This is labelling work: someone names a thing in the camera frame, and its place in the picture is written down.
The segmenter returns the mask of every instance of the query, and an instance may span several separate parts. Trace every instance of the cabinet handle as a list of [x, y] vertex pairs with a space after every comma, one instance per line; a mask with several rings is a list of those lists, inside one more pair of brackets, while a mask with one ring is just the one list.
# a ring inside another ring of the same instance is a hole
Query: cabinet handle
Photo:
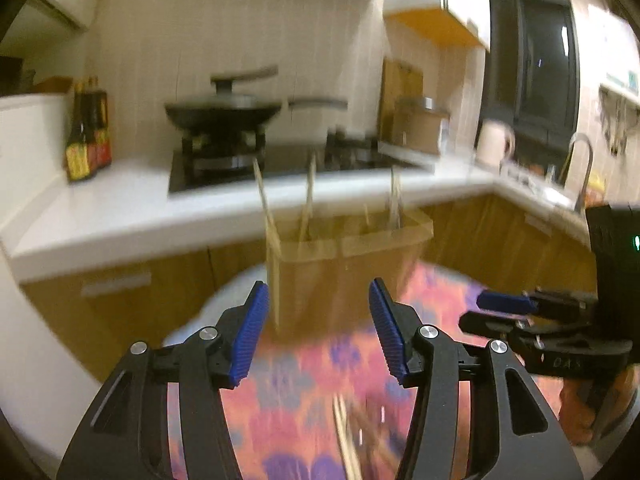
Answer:
[[533, 215], [525, 215], [524, 221], [531, 227], [540, 231], [542, 234], [547, 235], [549, 238], [551, 238], [554, 233], [551, 227]]
[[139, 274], [130, 276], [122, 276], [111, 280], [103, 280], [101, 282], [83, 283], [80, 290], [81, 298], [98, 298], [99, 296], [108, 296], [116, 294], [123, 290], [133, 290], [134, 288], [142, 288], [151, 285], [151, 272], [146, 270]]

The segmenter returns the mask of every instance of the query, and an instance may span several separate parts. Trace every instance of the soy sauce bottle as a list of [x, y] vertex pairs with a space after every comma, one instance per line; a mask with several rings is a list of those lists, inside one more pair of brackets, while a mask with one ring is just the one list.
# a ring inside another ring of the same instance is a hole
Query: soy sauce bottle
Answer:
[[71, 133], [66, 140], [65, 165], [69, 182], [87, 180], [98, 171], [95, 137], [87, 114], [84, 85], [76, 84]]
[[86, 94], [90, 127], [94, 131], [95, 137], [98, 169], [106, 168], [111, 164], [107, 92], [98, 88], [97, 77], [90, 77]]

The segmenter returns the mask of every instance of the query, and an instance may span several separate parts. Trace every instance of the kitchen counter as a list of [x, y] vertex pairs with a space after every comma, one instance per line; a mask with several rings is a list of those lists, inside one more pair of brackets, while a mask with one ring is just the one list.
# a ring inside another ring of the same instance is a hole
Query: kitchen counter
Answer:
[[[400, 170], [405, 204], [429, 205], [495, 192], [588, 246], [584, 218], [557, 210], [504, 176], [458, 158], [434, 160], [391, 146], [381, 151], [418, 164], [436, 162], [434, 173], [419, 168]], [[168, 195], [169, 173], [169, 161], [155, 166], [121, 161], [91, 181], [74, 186], [60, 182], [48, 189], [47, 199], [39, 199], [40, 210], [34, 212], [36, 205], [31, 205], [26, 208], [28, 214], [19, 214], [0, 233], [16, 280], [31, 282], [177, 254], [257, 238], [264, 232], [254, 182]], [[265, 190], [271, 210], [297, 207], [305, 201], [306, 178], [269, 178]], [[329, 203], [382, 203], [389, 190], [389, 170], [319, 174], [314, 204], [321, 208]]]

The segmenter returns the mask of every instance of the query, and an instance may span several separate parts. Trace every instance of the white appliance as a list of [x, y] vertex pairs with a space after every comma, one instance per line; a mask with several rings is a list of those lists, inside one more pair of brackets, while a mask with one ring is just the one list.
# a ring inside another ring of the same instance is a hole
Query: white appliance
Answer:
[[516, 137], [508, 124], [500, 121], [485, 121], [482, 124], [476, 163], [490, 170], [500, 170], [502, 162], [513, 156]]

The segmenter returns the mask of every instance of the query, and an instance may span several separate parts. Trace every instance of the wok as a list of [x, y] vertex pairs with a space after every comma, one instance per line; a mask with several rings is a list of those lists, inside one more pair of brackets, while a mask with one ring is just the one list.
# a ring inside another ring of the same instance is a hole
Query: wok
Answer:
[[[234, 93], [233, 83], [272, 77], [277, 73], [278, 67], [273, 65], [252, 72], [213, 75], [211, 83], [216, 86], [215, 93], [168, 103], [164, 109], [175, 126], [192, 136], [255, 132], [282, 109], [284, 102]], [[347, 108], [344, 99], [325, 96], [292, 97], [288, 104], [290, 109], [317, 106]]]

